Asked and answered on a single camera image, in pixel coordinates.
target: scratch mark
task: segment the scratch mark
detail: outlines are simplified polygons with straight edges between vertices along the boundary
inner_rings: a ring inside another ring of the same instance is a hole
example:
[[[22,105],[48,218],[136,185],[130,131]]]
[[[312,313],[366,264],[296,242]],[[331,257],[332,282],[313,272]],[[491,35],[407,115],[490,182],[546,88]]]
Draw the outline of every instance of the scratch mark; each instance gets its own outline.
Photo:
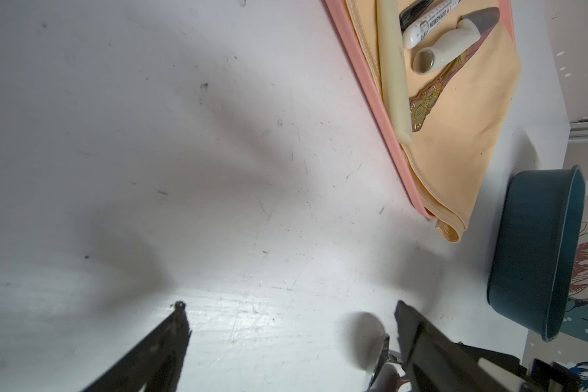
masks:
[[[292,113],[294,113],[294,99],[292,99],[292,86],[290,85],[290,106],[292,107]]]
[[[281,199],[283,198],[283,195],[281,195],[281,197],[279,197],[279,199],[276,201],[276,204],[274,205],[274,207],[270,210],[270,215],[268,215],[268,222],[270,221],[270,218],[272,218],[272,214],[274,214],[274,210],[276,209],[276,206],[279,205],[279,202],[281,201]]]
[[[285,311],[283,312],[283,318],[285,318],[285,315],[288,314],[288,310],[290,310],[290,306],[292,306],[292,302],[294,302],[294,298],[292,298],[292,300],[290,301],[290,305],[288,305],[287,308],[285,308]]]
[[[231,328],[231,336],[229,336],[229,343],[233,343],[233,333],[235,332],[235,325],[237,324],[237,318],[239,317],[239,307],[241,303],[237,303],[237,311],[235,312],[235,320],[233,321],[233,327]]]
[[[363,162],[362,162],[362,163],[360,163],[360,164],[359,164],[359,166],[358,166],[358,167],[357,167],[355,170],[353,170],[353,171],[352,171],[352,172],[351,172],[351,173],[350,173],[348,176],[346,176],[346,179],[349,179],[349,177],[350,177],[350,176],[351,176],[351,175],[352,175],[354,172],[358,171],[358,170],[359,170],[359,169],[362,167],[362,164],[363,164]]]
[[[201,93],[198,94],[198,103],[203,104],[203,100],[205,99],[205,95],[207,95],[207,89],[209,88],[209,82],[201,84]]]
[[[132,21],[133,23],[135,23],[137,26],[141,27],[142,29],[145,29],[146,28],[141,23],[139,23],[138,21],[136,21],[133,18],[131,18],[129,15],[126,15],[126,17],[128,18],[128,20]]]
[[[209,367],[207,368],[207,370],[210,370],[212,367],[214,367],[214,365],[216,363],[220,362],[220,358],[214,359],[213,362],[211,363],[211,365],[209,365]]]

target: dark blue container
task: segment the dark blue container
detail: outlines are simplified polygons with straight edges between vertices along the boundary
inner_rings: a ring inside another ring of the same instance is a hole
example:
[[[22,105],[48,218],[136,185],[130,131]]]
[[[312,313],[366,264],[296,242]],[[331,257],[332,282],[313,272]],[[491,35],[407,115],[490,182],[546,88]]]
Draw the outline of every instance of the dark blue container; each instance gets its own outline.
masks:
[[[564,318],[585,194],[577,165],[520,172],[507,190],[488,303],[546,342]]]

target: white marker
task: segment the white marker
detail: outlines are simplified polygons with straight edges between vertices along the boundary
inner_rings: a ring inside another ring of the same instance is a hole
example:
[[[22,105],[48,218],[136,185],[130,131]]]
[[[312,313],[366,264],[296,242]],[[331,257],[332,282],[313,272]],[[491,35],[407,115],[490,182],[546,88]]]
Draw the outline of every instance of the white marker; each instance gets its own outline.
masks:
[[[424,39],[439,23],[453,11],[461,0],[446,0],[425,15],[416,19],[403,33],[403,46],[405,49],[414,48]]]

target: beige cloth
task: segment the beige cloth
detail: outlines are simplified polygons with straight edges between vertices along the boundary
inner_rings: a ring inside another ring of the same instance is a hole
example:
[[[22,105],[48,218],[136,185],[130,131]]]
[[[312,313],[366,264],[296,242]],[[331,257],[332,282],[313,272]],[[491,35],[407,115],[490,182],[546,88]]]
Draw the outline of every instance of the beige cloth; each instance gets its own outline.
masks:
[[[413,1],[398,0],[399,9],[403,10]],[[368,66],[381,90],[376,1],[345,2]],[[455,29],[460,16],[497,6],[498,0],[462,0],[423,42],[406,51],[410,97],[417,95],[441,71],[416,74],[411,66],[416,51]],[[462,239],[468,228],[519,76],[520,61],[514,43],[499,23],[447,84],[422,129],[415,132],[414,143],[402,146],[424,206],[438,218],[436,228],[450,242]]]

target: pink tray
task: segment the pink tray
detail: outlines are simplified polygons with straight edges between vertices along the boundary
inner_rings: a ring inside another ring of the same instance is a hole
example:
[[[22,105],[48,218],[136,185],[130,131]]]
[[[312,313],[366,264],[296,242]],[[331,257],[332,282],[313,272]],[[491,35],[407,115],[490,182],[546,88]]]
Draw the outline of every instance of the pink tray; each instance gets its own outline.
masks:
[[[335,28],[342,39],[346,53],[349,59],[351,59],[355,74],[357,74],[364,95],[368,99],[368,105],[370,105],[372,114],[377,121],[381,135],[385,140],[385,145],[390,152],[392,161],[394,161],[396,170],[399,172],[400,179],[408,193],[409,200],[414,208],[416,208],[416,211],[425,218],[435,219],[436,217],[424,208],[423,200],[418,194],[407,157],[394,136],[392,123],[385,111],[381,93],[377,90],[377,86],[372,78],[372,73],[364,57],[364,52],[359,45],[359,40],[355,34],[351,16],[346,9],[344,0],[325,0],[325,3],[329,9],[331,18],[334,20]],[[510,4],[510,0],[499,0],[499,10],[501,11],[501,22],[508,29],[512,40],[514,40],[514,24],[512,21],[512,5]]]

